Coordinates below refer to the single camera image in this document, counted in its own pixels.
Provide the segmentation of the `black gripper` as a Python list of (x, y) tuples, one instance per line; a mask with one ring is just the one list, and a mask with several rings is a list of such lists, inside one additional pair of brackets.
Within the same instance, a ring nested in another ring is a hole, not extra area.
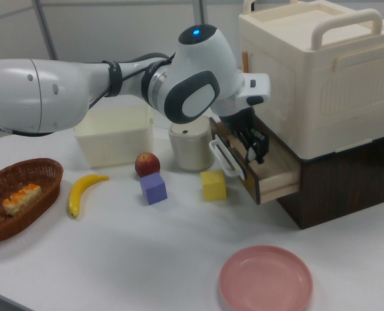
[(254, 117), (254, 108), (246, 108), (233, 115), (219, 118), (231, 133), (238, 133), (238, 138), (248, 153), (251, 150), (255, 151), (258, 164), (263, 164), (264, 157), (269, 152), (269, 136), (254, 130), (252, 138), (251, 129), (254, 127)]

